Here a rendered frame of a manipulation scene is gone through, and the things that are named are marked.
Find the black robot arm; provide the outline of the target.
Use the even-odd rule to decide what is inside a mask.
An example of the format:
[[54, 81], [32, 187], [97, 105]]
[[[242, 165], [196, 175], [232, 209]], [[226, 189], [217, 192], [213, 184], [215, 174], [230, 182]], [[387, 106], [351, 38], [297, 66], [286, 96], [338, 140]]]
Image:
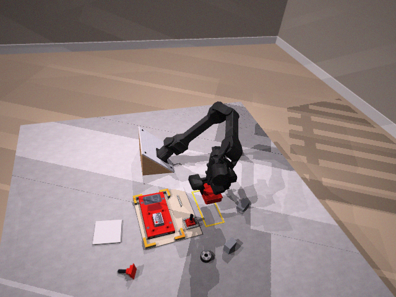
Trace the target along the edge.
[[220, 101], [215, 102], [209, 108], [207, 115], [185, 133], [166, 137], [163, 141], [164, 146], [160, 149], [156, 148], [157, 157], [167, 163], [167, 159], [173, 153], [176, 155], [184, 153], [188, 149], [190, 141], [210, 126], [226, 121], [225, 138], [222, 140], [221, 147], [212, 147], [209, 158], [211, 176], [207, 180], [207, 184], [211, 186], [213, 193], [215, 195], [221, 194], [231, 186], [231, 181], [228, 179], [231, 176], [229, 168], [233, 169], [243, 154], [238, 138], [238, 119], [239, 114], [233, 108]]

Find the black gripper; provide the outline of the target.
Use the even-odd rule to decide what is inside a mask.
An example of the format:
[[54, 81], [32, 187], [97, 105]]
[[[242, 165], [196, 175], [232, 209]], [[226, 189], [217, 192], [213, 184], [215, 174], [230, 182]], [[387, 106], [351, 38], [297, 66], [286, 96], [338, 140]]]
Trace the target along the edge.
[[[208, 163], [207, 163], [207, 167], [208, 167], [207, 171], [205, 171], [206, 177], [200, 178], [199, 174], [194, 174], [194, 175], [190, 175], [189, 179], [188, 179], [188, 181], [189, 181], [189, 183], [190, 183], [190, 185], [192, 187], [192, 190], [194, 190], [194, 191], [195, 190], [200, 190], [200, 193], [202, 195], [203, 195], [204, 189], [205, 189], [204, 184], [207, 183], [207, 180], [211, 176], [211, 170], [209, 168], [209, 164]], [[237, 180], [237, 175], [236, 175], [236, 173], [234, 172], [233, 169], [229, 168], [229, 170], [230, 170], [231, 176], [228, 179], [230, 179], [231, 183], [235, 183], [236, 180]]]

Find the white square sheet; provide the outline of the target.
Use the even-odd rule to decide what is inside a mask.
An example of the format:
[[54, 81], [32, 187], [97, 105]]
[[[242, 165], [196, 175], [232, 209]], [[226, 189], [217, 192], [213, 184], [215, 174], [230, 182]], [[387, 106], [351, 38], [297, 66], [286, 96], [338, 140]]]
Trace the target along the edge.
[[122, 220], [96, 221], [93, 245], [121, 242]]

